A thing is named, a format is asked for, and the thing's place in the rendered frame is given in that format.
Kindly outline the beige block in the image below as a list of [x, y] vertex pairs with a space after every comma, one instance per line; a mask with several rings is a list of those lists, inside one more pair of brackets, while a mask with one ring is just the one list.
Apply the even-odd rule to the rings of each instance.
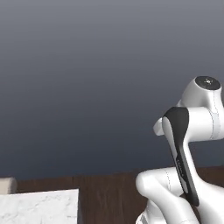
[[14, 178], [0, 178], [0, 195], [15, 193], [17, 186], [17, 181]]

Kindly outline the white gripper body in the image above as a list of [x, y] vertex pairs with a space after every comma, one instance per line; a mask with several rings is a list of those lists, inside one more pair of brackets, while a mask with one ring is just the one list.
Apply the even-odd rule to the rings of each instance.
[[154, 133], [157, 136], [163, 136], [164, 135], [164, 131], [163, 131], [163, 127], [162, 127], [162, 118], [159, 118], [156, 123], [153, 126], [153, 130]]

